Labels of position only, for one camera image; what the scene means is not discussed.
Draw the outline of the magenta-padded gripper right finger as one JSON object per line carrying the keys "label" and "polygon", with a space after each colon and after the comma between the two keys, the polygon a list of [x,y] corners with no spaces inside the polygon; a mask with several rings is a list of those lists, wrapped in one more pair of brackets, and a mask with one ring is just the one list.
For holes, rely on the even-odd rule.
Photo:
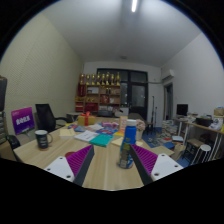
{"label": "magenta-padded gripper right finger", "polygon": [[130,145],[130,154],[144,185],[182,169],[182,166],[168,155],[164,153],[157,155],[134,144]]}

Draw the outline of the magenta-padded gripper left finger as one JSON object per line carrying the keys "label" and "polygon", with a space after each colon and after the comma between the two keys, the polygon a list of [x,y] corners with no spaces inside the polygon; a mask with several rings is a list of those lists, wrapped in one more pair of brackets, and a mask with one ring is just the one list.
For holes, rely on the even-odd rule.
{"label": "magenta-padded gripper left finger", "polygon": [[67,157],[59,156],[45,171],[82,186],[93,156],[94,146],[89,145]]}

